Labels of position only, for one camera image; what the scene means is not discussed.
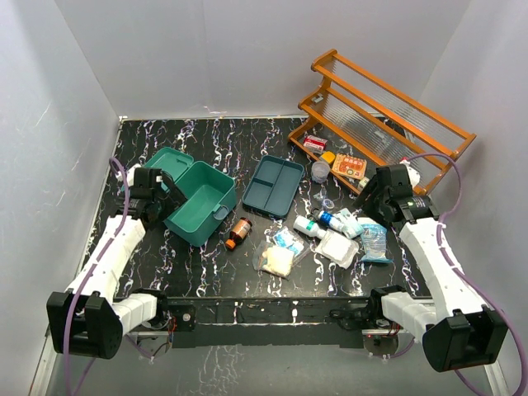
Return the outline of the teal medicine kit box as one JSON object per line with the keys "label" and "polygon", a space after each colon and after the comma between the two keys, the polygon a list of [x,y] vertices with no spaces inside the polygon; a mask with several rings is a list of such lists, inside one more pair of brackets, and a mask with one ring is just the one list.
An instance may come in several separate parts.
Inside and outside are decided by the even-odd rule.
{"label": "teal medicine kit box", "polygon": [[154,227],[144,227],[140,220],[126,216],[126,229],[136,229],[135,242],[141,241],[148,230],[160,224],[193,247],[206,243],[223,223],[236,203],[235,181],[203,161],[174,148],[162,148],[143,166],[136,165],[125,173],[122,191],[139,180],[137,167],[160,168],[169,173],[188,201],[174,210],[163,222]]}

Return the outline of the blue cotton swab bag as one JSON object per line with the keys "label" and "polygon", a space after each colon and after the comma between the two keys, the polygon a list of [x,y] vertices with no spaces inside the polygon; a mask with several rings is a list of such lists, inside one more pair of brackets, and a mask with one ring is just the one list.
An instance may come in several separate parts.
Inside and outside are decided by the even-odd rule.
{"label": "blue cotton swab bag", "polygon": [[362,262],[390,263],[393,260],[387,257],[387,229],[373,219],[360,217],[358,219],[363,228],[361,242],[364,255]]}

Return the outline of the white bottle green label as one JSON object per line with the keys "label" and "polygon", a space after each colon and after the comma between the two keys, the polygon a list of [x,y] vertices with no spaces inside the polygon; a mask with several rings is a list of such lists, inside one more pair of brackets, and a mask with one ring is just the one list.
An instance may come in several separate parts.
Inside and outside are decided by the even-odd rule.
{"label": "white bottle green label", "polygon": [[327,233],[327,230],[321,228],[316,221],[304,216],[297,216],[293,227],[295,230],[311,238],[323,239]]}

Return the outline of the amber medicine bottle orange cap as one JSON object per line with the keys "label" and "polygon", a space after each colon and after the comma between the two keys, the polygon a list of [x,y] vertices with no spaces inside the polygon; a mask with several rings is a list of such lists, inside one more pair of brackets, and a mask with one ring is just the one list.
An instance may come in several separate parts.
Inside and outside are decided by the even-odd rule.
{"label": "amber medicine bottle orange cap", "polygon": [[234,250],[249,234],[252,222],[247,218],[240,218],[229,233],[229,238],[225,241],[225,246],[229,250]]}

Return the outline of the blue divided tray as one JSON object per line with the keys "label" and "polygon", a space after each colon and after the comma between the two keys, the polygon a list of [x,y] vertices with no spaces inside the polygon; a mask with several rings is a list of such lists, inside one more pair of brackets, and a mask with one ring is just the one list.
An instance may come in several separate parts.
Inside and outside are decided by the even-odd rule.
{"label": "blue divided tray", "polygon": [[301,164],[265,155],[243,193],[243,204],[263,215],[285,218],[303,176]]}

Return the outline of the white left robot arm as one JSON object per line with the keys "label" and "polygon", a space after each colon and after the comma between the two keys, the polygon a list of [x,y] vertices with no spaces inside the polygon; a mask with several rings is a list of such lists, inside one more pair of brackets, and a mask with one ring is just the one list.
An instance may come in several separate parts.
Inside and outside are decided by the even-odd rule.
{"label": "white left robot arm", "polygon": [[117,301],[121,275],[147,231],[186,202],[172,177],[160,168],[136,167],[124,196],[86,266],[64,292],[48,298],[46,310],[56,352],[111,359],[122,338],[141,324],[165,327],[171,310],[162,291],[140,289]]}

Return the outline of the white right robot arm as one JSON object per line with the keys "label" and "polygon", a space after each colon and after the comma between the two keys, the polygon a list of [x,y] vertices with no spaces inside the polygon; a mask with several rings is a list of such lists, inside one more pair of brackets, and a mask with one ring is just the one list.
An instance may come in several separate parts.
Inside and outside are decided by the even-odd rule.
{"label": "white right robot arm", "polygon": [[377,167],[356,200],[370,219],[395,227],[422,273],[434,304],[426,306],[397,285],[371,291],[356,317],[384,328],[395,322],[422,344],[437,372],[459,370],[496,361],[507,335],[499,312],[490,308],[449,266],[437,236],[439,213],[428,196],[418,196],[402,164]]}

